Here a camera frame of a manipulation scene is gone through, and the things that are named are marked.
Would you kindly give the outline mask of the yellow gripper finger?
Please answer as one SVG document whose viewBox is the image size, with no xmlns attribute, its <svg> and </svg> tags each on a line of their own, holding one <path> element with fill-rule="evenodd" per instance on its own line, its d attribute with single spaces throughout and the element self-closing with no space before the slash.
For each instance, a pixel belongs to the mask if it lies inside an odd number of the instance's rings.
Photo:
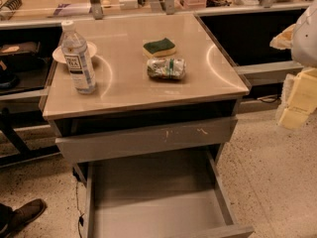
<svg viewBox="0 0 317 238">
<path fill-rule="evenodd" d="M 278 50 L 286 50 L 292 47 L 292 35 L 295 25 L 292 24 L 283 30 L 280 34 L 275 36 L 269 43 L 269 45 Z"/>
<path fill-rule="evenodd" d="M 316 108 L 317 69 L 306 67 L 297 75 L 288 74 L 277 108 L 277 125 L 289 130 L 298 129 Z"/>
</svg>

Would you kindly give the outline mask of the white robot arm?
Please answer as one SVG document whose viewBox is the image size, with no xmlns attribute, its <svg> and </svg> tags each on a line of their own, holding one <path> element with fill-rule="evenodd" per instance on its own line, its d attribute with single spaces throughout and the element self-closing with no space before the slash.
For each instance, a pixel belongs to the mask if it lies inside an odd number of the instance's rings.
<svg viewBox="0 0 317 238">
<path fill-rule="evenodd" d="M 298 129 L 317 108 L 317 0 L 269 45 L 290 49 L 292 59 L 303 66 L 297 75 L 286 76 L 276 113 L 278 126 Z"/>
</svg>

